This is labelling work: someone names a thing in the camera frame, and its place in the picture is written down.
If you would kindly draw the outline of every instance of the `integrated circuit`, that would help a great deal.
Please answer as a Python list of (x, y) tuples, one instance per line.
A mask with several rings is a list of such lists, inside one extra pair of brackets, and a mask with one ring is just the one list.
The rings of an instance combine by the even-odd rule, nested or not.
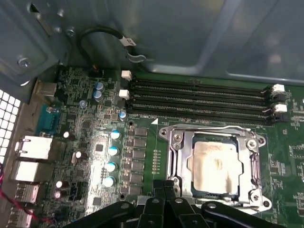
[(143, 171), (144, 163), (142, 161), (133, 161), (132, 162), (132, 170), (133, 171)]
[(136, 128), (135, 129), (135, 136), (146, 137), (147, 134), (148, 134), (147, 128)]
[(134, 147), (146, 148), (146, 145), (147, 145), (147, 140), (146, 139), (135, 138)]
[(138, 185), (131, 185), (129, 189), (129, 195), (139, 196), (142, 192), (142, 188)]
[(143, 175), (138, 173), (131, 173), (130, 183), (132, 184), (142, 184)]
[(144, 159), (145, 158), (145, 151), (143, 149), (135, 149), (133, 151), (133, 158), (134, 159)]
[(104, 146), (102, 144), (96, 144), (95, 151), (102, 152), (104, 150)]
[(93, 206), (100, 206), (100, 205), (101, 205), (101, 198), (100, 197), (94, 197)]
[(111, 107), (112, 101), (105, 101), (104, 105), (105, 105), (105, 107)]
[(134, 140), (133, 139), (129, 139), (126, 143), (126, 146), (128, 147), (133, 147), (134, 146)]
[(135, 132), (133, 130), (128, 130), (128, 136), (134, 136), (135, 135)]

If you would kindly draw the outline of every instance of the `capacitor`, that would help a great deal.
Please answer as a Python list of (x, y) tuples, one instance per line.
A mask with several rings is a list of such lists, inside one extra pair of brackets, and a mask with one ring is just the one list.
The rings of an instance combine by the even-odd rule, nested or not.
[(119, 153), (119, 150), (116, 146), (111, 146), (108, 149), (108, 153), (109, 153), (110, 156), (116, 156)]
[(105, 165), (105, 169), (108, 171), (108, 172), (113, 172), (114, 170), (116, 170), (116, 163), (114, 162), (109, 162)]
[(115, 184), (115, 178), (114, 177), (106, 177), (103, 180), (103, 184), (107, 188), (112, 187)]
[(119, 116), (119, 119), (120, 119), (121, 121), (125, 121), (126, 118), (127, 118), (127, 113), (124, 112), (124, 111), (121, 111), (121, 112), (118, 114), (118, 116)]
[(85, 108), (85, 107), (87, 106), (86, 101), (85, 101), (85, 100), (81, 100), (81, 101), (79, 102), (79, 106), (80, 106), (81, 108)]
[(67, 190), (56, 190), (54, 192), (54, 198), (55, 199), (61, 199), (63, 197), (67, 196)]
[(65, 139), (70, 140), (70, 141), (74, 141), (76, 139), (76, 136), (73, 133), (71, 133), (71, 132), (64, 132), (63, 133), (63, 137)]
[(96, 90), (93, 93), (93, 97), (95, 98), (96, 102), (101, 102), (104, 98), (104, 96), (102, 95), (102, 93), (99, 90)]
[(113, 140), (119, 140), (120, 136), (121, 136), (121, 134), (118, 130), (113, 130), (111, 132), (111, 139), (113, 139)]
[(105, 90), (104, 84), (102, 82), (96, 82), (95, 89), (99, 90), (100, 92), (103, 92)]
[(67, 188), (69, 186), (69, 182), (66, 180), (59, 180), (56, 182), (56, 188), (60, 189), (60, 188)]
[(81, 151), (77, 151), (75, 156), (77, 159), (87, 159), (88, 158), (87, 153), (81, 152)]

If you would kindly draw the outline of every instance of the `white capacitor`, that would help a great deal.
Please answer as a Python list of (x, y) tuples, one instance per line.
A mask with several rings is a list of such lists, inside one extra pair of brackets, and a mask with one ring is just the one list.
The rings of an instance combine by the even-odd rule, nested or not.
[(116, 146), (111, 146), (109, 149), (108, 149), (108, 153), (110, 156), (116, 156), (118, 154), (118, 148)]
[(109, 188), (112, 187), (115, 183), (115, 178), (114, 177), (106, 177), (103, 180), (103, 184), (105, 187)]
[(118, 114), (118, 116), (119, 116), (119, 119), (120, 119), (121, 121), (125, 121), (126, 118), (127, 118), (127, 113), (124, 112), (124, 111), (121, 111), (121, 112)]
[(114, 162), (109, 162), (105, 165), (105, 169), (108, 172), (113, 172), (114, 170), (116, 170), (116, 164)]
[(118, 130), (114, 130), (111, 132), (111, 139), (113, 139), (113, 140), (119, 140), (120, 136), (121, 135)]

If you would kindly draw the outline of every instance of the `connector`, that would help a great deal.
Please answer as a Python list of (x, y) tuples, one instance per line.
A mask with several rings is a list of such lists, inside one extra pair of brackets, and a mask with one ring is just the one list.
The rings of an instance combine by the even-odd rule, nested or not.
[(132, 73), (130, 70), (123, 70), (122, 71), (122, 78), (131, 81), (132, 80)]
[(285, 87), (284, 85), (281, 84), (275, 84), (272, 87), (272, 94), (278, 94), (278, 93), (284, 93), (285, 92)]
[(20, 157), (59, 161), (66, 144), (57, 139), (26, 135), (16, 143)]
[(286, 113), (287, 112), (287, 105), (285, 104), (277, 104), (273, 108), (274, 113)]
[(119, 90), (119, 97), (124, 98), (126, 100), (130, 99), (130, 92), (127, 89)]

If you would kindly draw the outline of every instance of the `mounting hole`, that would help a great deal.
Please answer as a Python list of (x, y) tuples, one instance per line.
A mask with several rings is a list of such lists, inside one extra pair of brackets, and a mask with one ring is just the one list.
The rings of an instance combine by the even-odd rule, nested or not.
[(258, 139), (258, 143), (259, 143), (259, 144), (264, 144), (264, 143), (265, 143), (265, 139), (259, 138), (259, 139)]
[(267, 207), (267, 208), (268, 208), (268, 207), (270, 206), (270, 203), (269, 203), (268, 201), (264, 201), (264, 202), (263, 202), (263, 205), (264, 205), (264, 207)]
[(162, 130), (161, 131), (161, 135), (166, 135), (167, 134), (167, 131), (166, 130)]

